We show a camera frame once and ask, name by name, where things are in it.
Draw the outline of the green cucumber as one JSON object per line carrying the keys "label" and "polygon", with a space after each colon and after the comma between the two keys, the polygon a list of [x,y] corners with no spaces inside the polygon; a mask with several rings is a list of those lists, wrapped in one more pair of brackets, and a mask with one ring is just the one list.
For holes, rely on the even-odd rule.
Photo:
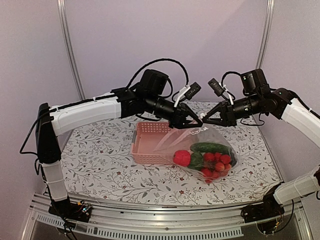
{"label": "green cucumber", "polygon": [[198,142],[190,146],[192,152],[228,154],[231,147],[220,143]]}

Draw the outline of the clear zip top bag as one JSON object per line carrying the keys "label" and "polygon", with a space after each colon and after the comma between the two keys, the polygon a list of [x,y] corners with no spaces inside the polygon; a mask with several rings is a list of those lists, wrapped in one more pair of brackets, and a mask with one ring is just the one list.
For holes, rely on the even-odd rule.
{"label": "clear zip top bag", "polygon": [[231,144],[207,123],[201,127],[170,129],[152,153],[165,157],[206,184],[226,177],[239,164]]}

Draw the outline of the orange red pepper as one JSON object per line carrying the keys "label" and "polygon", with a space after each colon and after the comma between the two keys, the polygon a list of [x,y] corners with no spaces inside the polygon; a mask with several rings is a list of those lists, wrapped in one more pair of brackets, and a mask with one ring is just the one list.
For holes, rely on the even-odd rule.
{"label": "orange red pepper", "polygon": [[173,162],[176,165],[187,167],[191,162],[191,154],[187,150],[177,150],[173,155]]}

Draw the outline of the green avocado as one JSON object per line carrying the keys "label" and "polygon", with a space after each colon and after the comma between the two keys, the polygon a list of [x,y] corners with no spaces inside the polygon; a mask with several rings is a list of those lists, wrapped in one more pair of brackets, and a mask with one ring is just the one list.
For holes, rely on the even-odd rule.
{"label": "green avocado", "polygon": [[189,169],[201,170],[204,167],[204,158],[201,152],[193,152],[190,155],[190,163],[187,166]]}

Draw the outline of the red lychee bunch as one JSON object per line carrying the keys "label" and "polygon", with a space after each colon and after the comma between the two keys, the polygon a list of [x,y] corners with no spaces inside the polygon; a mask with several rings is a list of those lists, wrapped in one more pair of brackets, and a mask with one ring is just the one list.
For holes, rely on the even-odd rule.
{"label": "red lychee bunch", "polygon": [[232,168],[231,156],[220,152],[206,152],[203,154],[203,167],[200,169],[204,182],[210,184],[213,181],[228,175]]}

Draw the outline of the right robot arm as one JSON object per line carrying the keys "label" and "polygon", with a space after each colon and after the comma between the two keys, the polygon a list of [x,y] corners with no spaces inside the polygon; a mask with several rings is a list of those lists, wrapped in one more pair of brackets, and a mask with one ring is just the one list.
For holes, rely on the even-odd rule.
{"label": "right robot arm", "polygon": [[[233,103],[219,102],[207,113],[200,114],[203,123],[222,127],[236,126],[237,120],[255,114],[271,114],[295,127],[316,146],[320,145],[320,117],[307,107],[293,91],[278,88],[263,95],[252,94]],[[273,186],[262,203],[242,208],[246,223],[275,217],[284,213],[283,204],[298,197],[307,197],[320,190],[320,167],[289,182]]]}

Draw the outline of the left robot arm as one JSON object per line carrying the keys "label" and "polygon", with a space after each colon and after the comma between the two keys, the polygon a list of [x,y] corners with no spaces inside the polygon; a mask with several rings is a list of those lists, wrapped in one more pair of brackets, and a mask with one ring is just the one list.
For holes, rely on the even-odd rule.
{"label": "left robot arm", "polygon": [[43,103],[39,107],[35,131],[37,158],[52,205],[63,217],[70,217],[75,210],[64,183],[58,136],[94,122],[123,119],[145,112],[167,120],[170,128],[188,129],[203,124],[185,103],[168,101],[156,90],[139,83],[67,105],[49,107]]}

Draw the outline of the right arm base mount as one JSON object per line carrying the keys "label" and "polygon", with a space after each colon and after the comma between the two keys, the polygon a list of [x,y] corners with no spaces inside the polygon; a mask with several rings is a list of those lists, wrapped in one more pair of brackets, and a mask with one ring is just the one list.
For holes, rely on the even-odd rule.
{"label": "right arm base mount", "polygon": [[241,209],[240,215],[245,223],[265,220],[268,218],[283,215],[284,208],[277,203],[263,202],[259,204],[249,204]]}

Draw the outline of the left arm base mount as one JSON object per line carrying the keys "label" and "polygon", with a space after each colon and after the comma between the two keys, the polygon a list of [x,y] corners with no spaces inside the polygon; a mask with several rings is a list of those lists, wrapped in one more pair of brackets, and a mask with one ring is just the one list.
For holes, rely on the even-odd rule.
{"label": "left arm base mount", "polygon": [[53,200],[48,212],[64,219],[88,223],[92,215],[92,205],[83,200],[73,203],[69,198],[61,201]]}

